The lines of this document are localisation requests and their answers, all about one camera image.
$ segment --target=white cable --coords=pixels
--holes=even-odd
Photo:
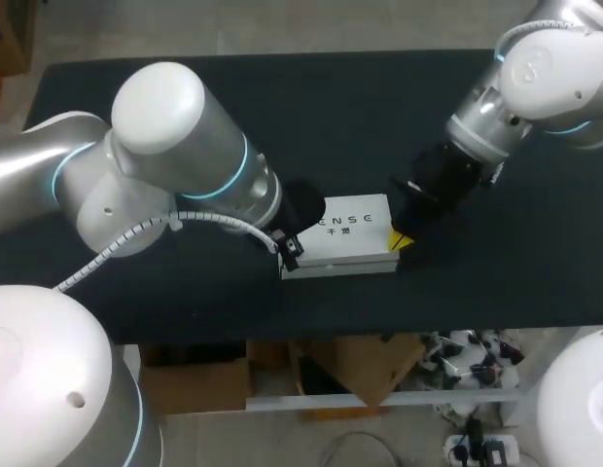
[[[340,435],[334,438],[326,448],[325,454],[323,454],[321,462],[319,463],[319,467],[329,467],[338,449],[343,445],[345,440],[351,436],[364,436],[375,440],[386,450],[386,452],[388,452],[388,455],[390,456],[390,461],[392,463],[392,467],[401,467],[399,457],[397,457],[397,454],[395,454],[394,451],[390,449],[386,442],[378,436],[374,435],[373,433],[368,433],[366,431],[350,431],[349,433],[345,433],[344,435]]]
[[[504,48],[515,37],[525,34],[530,34],[542,29],[572,29],[575,27],[584,27],[569,21],[558,21],[555,19],[539,19],[537,21],[529,21],[524,24],[519,24],[507,31],[500,40],[496,43],[494,49],[494,58],[503,61],[505,59]]]
[[[233,217],[223,216],[221,214],[213,214],[210,212],[196,212],[196,211],[177,211],[170,212],[169,214],[162,215],[160,217],[151,217],[147,221],[140,222],[133,228],[129,229],[125,233],[123,233],[118,239],[116,239],[111,245],[105,248],[98,256],[96,256],[93,260],[87,263],[84,267],[79,269],[77,272],[72,274],[66,280],[62,281],[57,286],[53,287],[54,290],[58,292],[65,292],[69,288],[71,288],[76,283],[82,281],[84,278],[88,277],[95,270],[100,268],[103,263],[112,258],[118,250],[120,250],[123,245],[127,242],[131,241],[136,236],[142,234],[143,232],[151,229],[152,227],[162,224],[164,222],[180,222],[180,221],[203,221],[203,222],[215,222],[217,224],[225,224],[234,229],[239,229],[240,231],[244,231],[248,234],[255,236],[258,240],[265,244],[267,250],[270,253],[275,254],[278,251],[278,246],[273,241],[273,239],[257,229],[256,227],[248,224],[247,222],[241,221],[239,219],[234,219]]]

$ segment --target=tiled floor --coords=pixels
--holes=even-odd
[[[50,0],[38,15],[31,72],[5,80],[0,137],[20,131],[44,68],[122,56],[489,48],[534,0]],[[405,466],[444,465],[448,425],[431,408],[302,423],[295,413],[173,416],[167,467],[312,467],[338,434],[383,437]],[[536,451],[534,427],[517,431]],[[333,467],[390,465],[375,445],[347,447]]]

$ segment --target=black table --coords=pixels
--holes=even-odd
[[[388,193],[437,142],[489,51],[179,58],[283,180],[327,196]],[[109,121],[155,59],[50,67],[28,126],[68,110]],[[53,286],[92,254],[61,217],[0,237],[0,284]],[[603,324],[603,152],[533,138],[403,258],[399,274],[278,282],[273,257],[214,227],[167,233],[69,294],[126,342],[238,341],[464,328]]]

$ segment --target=screw hole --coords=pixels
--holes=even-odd
[[[71,392],[66,396],[66,401],[75,409],[82,409],[86,406],[86,399],[78,392]]]

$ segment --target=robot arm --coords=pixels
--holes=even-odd
[[[603,9],[592,0],[541,0],[501,39],[480,80],[446,124],[446,140],[422,153],[393,219],[416,238],[479,183],[495,181],[533,129],[581,149],[603,146]]]
[[[114,101],[112,128],[77,112],[0,141],[0,233],[63,210],[100,253],[133,226],[174,211],[175,194],[196,210],[270,233],[288,269],[303,251],[297,234],[325,211],[311,185],[282,186],[199,77],[179,63],[131,76]],[[148,229],[117,256],[143,250],[164,229]]]

